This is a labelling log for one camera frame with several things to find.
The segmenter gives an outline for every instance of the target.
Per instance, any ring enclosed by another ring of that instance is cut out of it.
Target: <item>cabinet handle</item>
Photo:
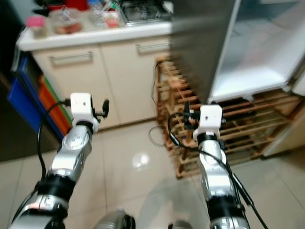
[[[170,42],[162,42],[157,44],[137,44],[137,49],[139,53],[144,52],[155,52],[155,51],[162,51],[167,50],[170,48]]]
[[[57,61],[64,62],[64,61],[71,60],[71,59],[79,59],[79,58],[85,58],[85,57],[88,57],[89,59],[86,59],[86,61],[89,61],[92,59],[93,53],[87,52],[87,53],[80,53],[80,54],[76,54],[76,55],[66,55],[66,56],[58,56],[58,57],[50,56],[49,59],[51,62],[56,63]]]

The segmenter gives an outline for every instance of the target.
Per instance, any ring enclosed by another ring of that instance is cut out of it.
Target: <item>tiled floor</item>
[[[167,152],[154,146],[148,122],[93,136],[92,153],[70,200],[67,229],[89,229],[117,207],[134,215],[138,229],[166,229],[176,219],[204,229],[208,217],[199,176],[177,180]],[[162,142],[159,130],[152,132]],[[44,154],[50,166],[55,153]],[[298,152],[233,167],[270,229],[305,225],[305,154]],[[0,164],[0,229],[40,178],[37,157]],[[262,228],[251,209],[251,228]]]

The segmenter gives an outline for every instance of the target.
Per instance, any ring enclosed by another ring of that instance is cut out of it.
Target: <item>pink lid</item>
[[[25,25],[28,27],[32,27],[32,26],[43,26],[44,25],[44,17],[42,16],[31,16],[28,17]]]

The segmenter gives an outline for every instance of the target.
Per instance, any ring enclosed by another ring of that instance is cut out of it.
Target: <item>white wall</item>
[[[34,0],[9,0],[9,2],[23,23],[32,15],[32,9],[37,7]]]

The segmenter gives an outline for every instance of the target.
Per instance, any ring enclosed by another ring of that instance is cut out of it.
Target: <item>gas stove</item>
[[[127,26],[170,21],[172,17],[159,0],[121,0],[120,7]]]

